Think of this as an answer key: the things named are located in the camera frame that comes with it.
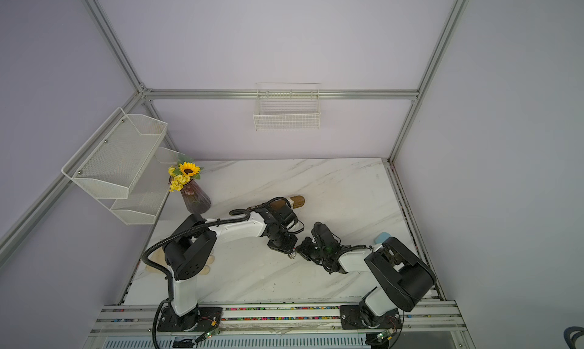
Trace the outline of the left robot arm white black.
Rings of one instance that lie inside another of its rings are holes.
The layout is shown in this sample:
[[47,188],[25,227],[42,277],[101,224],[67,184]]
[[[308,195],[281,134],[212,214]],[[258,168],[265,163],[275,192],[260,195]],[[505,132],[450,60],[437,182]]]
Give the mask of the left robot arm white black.
[[191,214],[169,237],[147,248],[140,257],[141,262],[161,272],[167,282],[167,298],[159,303],[152,323],[153,346],[160,347],[158,327],[164,309],[176,331],[183,331],[186,323],[196,327],[203,320],[197,277],[211,264],[218,240],[232,242],[265,237],[269,249],[290,256],[297,235],[304,231],[293,229],[302,223],[295,211],[304,204],[305,198],[300,195],[280,196],[257,206],[234,209],[227,219],[205,219],[200,214]]

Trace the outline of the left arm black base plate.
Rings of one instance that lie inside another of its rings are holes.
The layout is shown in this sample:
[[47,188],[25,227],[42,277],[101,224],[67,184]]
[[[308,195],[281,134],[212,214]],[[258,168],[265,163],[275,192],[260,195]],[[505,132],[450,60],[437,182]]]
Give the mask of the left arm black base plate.
[[224,309],[221,307],[196,307],[184,316],[178,316],[173,308],[162,309],[158,332],[208,332],[213,323],[218,326]]

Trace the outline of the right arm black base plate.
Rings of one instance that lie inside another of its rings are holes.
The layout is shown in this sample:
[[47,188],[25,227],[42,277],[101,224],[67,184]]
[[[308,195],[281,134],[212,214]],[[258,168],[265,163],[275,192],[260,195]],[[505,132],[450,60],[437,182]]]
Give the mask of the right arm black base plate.
[[366,306],[341,305],[339,307],[343,330],[358,329],[401,329],[402,319],[397,309],[376,316]]

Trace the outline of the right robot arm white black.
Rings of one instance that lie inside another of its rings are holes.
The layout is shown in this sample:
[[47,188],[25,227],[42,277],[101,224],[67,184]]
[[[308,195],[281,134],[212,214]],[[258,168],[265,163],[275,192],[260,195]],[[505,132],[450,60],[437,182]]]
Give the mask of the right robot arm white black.
[[422,259],[398,238],[389,235],[374,246],[343,245],[320,222],[311,237],[295,248],[295,253],[315,263],[329,274],[369,273],[376,281],[358,304],[360,324],[374,327],[387,313],[411,312],[436,284],[436,276]]

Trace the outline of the wooden watch stand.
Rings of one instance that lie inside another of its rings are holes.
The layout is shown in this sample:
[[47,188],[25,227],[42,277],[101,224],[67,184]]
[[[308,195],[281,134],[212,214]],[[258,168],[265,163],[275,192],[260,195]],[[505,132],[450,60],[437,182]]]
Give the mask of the wooden watch stand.
[[300,209],[306,203],[305,198],[302,195],[295,195],[292,197],[278,197],[273,201],[270,206],[274,209],[282,209],[284,206],[288,206],[290,209]]

